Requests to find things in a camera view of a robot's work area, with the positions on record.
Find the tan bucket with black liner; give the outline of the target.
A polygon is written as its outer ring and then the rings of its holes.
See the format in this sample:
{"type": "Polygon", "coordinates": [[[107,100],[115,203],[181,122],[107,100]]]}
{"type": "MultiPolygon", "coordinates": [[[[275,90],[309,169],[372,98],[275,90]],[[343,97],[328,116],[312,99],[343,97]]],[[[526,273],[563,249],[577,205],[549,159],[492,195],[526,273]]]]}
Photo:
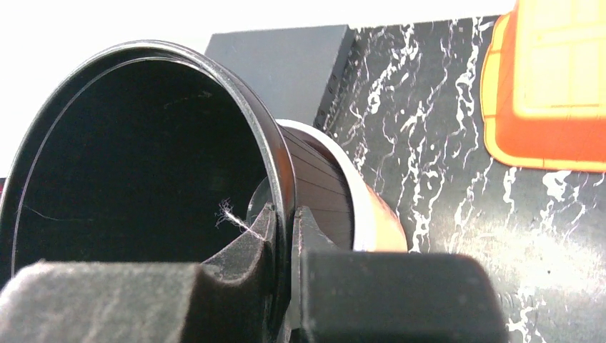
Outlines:
{"type": "Polygon", "coordinates": [[[233,71],[165,41],[113,46],[72,72],[37,114],[1,198],[1,282],[53,262],[203,262],[248,231],[283,282],[307,207],[340,249],[404,252],[395,213],[347,153],[275,119],[233,71]]]}

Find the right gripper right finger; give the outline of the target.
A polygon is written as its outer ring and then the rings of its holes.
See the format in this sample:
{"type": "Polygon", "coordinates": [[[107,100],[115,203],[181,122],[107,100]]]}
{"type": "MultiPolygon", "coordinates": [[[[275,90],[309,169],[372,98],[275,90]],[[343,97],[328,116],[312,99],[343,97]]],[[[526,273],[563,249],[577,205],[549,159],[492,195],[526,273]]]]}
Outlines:
{"type": "Polygon", "coordinates": [[[296,342],[506,342],[486,271],[459,254],[336,247],[310,209],[294,220],[296,342]]]}

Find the orange plastic tray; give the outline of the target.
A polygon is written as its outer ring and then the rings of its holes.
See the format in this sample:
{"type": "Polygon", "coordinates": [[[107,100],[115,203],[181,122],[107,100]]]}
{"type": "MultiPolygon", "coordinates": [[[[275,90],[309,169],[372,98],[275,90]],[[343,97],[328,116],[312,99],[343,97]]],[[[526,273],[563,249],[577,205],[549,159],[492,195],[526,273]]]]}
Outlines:
{"type": "Polygon", "coordinates": [[[518,1],[480,78],[487,151],[509,166],[605,170],[605,3],[518,1]]]}

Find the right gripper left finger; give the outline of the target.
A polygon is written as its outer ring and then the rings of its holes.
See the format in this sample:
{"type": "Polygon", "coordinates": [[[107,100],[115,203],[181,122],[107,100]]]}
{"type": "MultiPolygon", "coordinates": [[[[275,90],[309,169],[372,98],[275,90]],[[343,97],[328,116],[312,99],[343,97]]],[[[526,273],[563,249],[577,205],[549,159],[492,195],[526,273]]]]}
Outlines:
{"type": "Polygon", "coordinates": [[[202,263],[50,263],[1,293],[3,342],[270,342],[276,214],[202,263]]]}

